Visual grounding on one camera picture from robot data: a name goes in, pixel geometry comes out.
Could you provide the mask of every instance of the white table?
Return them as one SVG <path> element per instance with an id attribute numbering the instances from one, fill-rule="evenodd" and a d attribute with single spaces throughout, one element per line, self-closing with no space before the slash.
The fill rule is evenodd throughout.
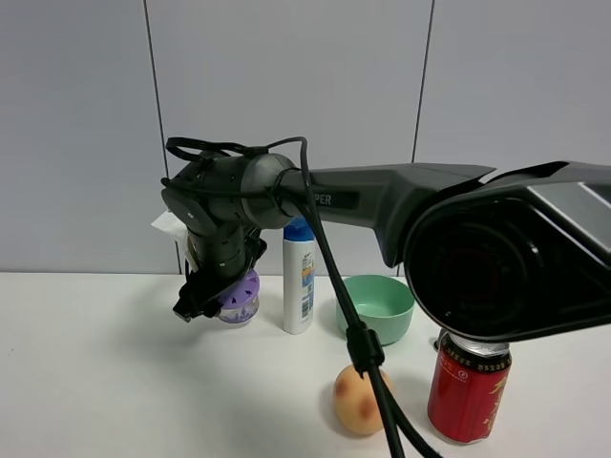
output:
<path id="1" fill-rule="evenodd" d="M 389 456 L 383 433 L 351 438 L 330 410 L 349 360 L 327 279 L 316 280 L 315 321 L 299 336 L 280 328 L 279 277 L 263 278 L 261 310 L 242 328 L 176 318 L 182 283 L 0 274 L 0 456 Z M 493 435 L 465 447 L 442 441 L 426 417 L 437 331 L 418 310 L 384 368 L 445 457 L 609 456 L 611 328 L 513 345 Z"/>

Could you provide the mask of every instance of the robotic arm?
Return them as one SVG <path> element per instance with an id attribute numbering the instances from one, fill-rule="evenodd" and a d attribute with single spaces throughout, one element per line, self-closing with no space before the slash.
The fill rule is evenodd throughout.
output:
<path id="1" fill-rule="evenodd" d="M 263 254 L 261 229 L 284 227 L 305 204 L 287 157 L 235 146 L 168 141 L 191 161 L 162 191 L 199 264 L 175 307 L 186 321 L 215 316 L 217 297 Z M 454 334 L 513 342 L 611 323 L 611 167 L 553 162 L 482 183 L 492 171 L 403 164 L 310 176 L 321 219 L 371 228 L 385 264 L 404 263 L 420 306 Z"/>

